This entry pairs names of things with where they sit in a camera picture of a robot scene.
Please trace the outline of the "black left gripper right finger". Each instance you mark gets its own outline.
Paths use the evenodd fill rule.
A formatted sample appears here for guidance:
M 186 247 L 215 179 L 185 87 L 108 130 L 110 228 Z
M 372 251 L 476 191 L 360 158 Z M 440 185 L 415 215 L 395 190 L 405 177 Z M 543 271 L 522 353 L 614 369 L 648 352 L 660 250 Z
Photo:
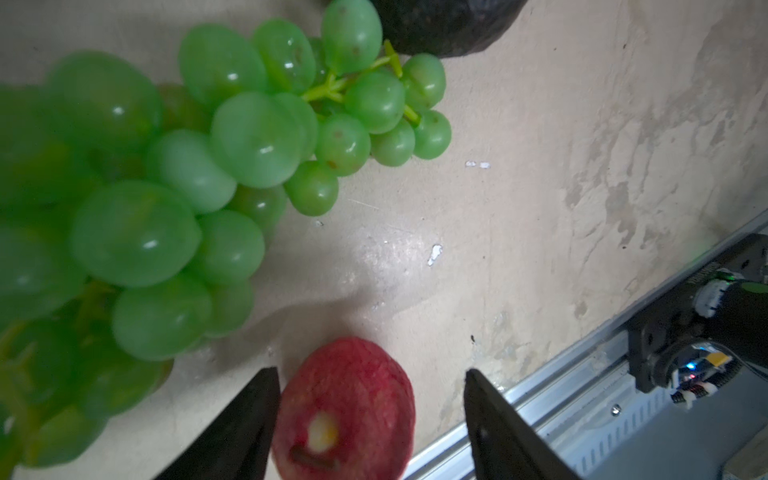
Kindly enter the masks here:
M 578 480 L 479 370 L 466 372 L 463 398 L 476 478 Z

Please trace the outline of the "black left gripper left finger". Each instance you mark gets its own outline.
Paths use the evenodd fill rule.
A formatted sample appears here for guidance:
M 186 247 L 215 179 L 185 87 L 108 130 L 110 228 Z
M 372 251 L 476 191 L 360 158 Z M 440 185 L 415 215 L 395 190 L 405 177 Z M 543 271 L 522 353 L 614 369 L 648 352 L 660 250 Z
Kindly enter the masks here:
M 267 367 L 245 385 L 159 479 L 262 479 L 280 402 L 278 369 Z

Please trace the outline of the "red apple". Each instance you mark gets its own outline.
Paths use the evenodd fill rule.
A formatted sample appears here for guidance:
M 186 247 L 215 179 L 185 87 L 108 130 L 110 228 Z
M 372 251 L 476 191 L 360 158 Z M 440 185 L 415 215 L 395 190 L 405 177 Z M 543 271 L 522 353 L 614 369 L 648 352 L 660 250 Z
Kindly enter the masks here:
M 315 350 L 285 387 L 274 463 L 284 479 L 399 479 L 415 423 L 400 364 L 371 341 L 339 338 Z

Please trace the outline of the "green grape bunch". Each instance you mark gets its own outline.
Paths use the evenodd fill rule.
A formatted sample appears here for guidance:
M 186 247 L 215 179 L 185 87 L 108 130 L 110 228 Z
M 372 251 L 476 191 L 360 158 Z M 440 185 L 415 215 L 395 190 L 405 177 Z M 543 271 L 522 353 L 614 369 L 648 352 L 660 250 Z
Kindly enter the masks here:
M 192 27 L 177 83 L 81 50 L 2 86 L 3 478 L 78 459 L 237 332 L 287 207 L 323 216 L 367 161 L 445 152 L 431 40 L 391 2 L 332 1 L 316 37 Z

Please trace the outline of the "dark avocado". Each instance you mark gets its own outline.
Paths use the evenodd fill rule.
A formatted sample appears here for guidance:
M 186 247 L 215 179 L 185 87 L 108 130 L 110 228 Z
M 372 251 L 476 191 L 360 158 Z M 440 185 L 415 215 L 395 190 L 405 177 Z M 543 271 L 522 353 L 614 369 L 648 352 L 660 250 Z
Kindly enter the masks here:
M 500 39 L 526 0 L 373 0 L 384 37 L 406 55 L 464 57 Z

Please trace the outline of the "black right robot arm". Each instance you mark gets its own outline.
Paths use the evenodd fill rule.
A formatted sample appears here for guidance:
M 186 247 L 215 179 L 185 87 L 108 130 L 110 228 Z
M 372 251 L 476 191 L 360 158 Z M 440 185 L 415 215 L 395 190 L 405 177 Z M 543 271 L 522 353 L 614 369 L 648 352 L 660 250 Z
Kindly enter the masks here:
M 718 272 L 685 304 L 686 323 L 654 358 L 650 381 L 675 403 L 714 394 L 742 370 L 767 379 L 767 285 Z

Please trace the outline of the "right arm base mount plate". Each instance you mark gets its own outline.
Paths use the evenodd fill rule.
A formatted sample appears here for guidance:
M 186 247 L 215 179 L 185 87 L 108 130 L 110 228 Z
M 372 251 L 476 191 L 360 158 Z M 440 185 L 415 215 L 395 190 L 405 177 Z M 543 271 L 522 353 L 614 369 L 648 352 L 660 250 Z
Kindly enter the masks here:
M 628 325 L 628 362 L 629 372 L 639 391 L 650 393 L 660 388 L 653 386 L 650 381 L 654 358 L 671 344 L 672 330 L 686 323 L 682 319 L 685 304 L 720 271 L 735 273 L 767 285 L 766 236 L 749 234 L 737 241 L 632 317 Z

